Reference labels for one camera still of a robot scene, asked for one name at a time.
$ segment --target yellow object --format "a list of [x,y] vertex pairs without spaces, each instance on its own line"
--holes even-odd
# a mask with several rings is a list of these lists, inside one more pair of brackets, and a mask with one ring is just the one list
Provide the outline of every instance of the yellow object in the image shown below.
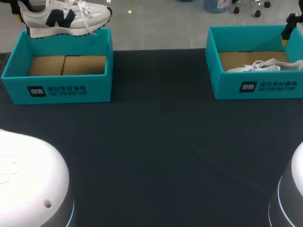
[[14,15],[17,17],[18,21],[22,22],[21,17],[20,17],[19,14],[14,14]]
[[288,43],[288,40],[282,39],[282,45],[283,45],[284,48],[286,47],[286,44],[287,44],[287,43]]

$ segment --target cardboard bottom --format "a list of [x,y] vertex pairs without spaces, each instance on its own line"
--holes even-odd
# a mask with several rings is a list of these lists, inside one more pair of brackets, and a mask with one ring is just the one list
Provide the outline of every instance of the cardboard bottom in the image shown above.
[[105,73],[106,56],[34,57],[28,76],[100,75]]
[[267,61],[272,58],[282,62],[289,62],[284,51],[219,52],[219,57],[224,71],[243,67],[243,65],[252,65],[255,61]]

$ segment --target open box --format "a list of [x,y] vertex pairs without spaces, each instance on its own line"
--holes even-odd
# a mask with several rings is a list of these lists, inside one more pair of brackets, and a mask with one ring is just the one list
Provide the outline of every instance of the open box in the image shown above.
[[285,25],[209,28],[205,55],[216,99],[303,97],[303,71],[224,71],[236,68],[239,65],[237,61],[245,62],[245,59],[250,64],[256,59],[302,60],[303,37],[300,31],[294,29],[284,48],[281,38],[284,28]]
[[111,33],[94,33],[32,39],[22,31],[1,76],[14,104],[109,102]]

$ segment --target dark gray tablecloth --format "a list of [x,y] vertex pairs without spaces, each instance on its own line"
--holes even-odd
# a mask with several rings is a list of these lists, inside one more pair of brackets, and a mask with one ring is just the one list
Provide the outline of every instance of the dark gray tablecloth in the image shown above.
[[61,152],[79,227],[268,227],[303,100],[216,101],[204,49],[115,52],[111,103],[15,106],[0,83],[0,128]]

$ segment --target floor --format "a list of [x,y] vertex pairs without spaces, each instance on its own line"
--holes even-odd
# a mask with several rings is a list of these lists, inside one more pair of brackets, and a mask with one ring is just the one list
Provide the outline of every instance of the floor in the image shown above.
[[[209,26],[285,24],[290,13],[300,13],[298,0],[271,0],[255,18],[256,3],[243,0],[240,14],[230,11],[212,14],[203,9],[203,0],[89,0],[108,5],[113,17],[115,50],[203,48]],[[10,6],[0,3],[0,52],[12,51],[24,25],[11,15]]]

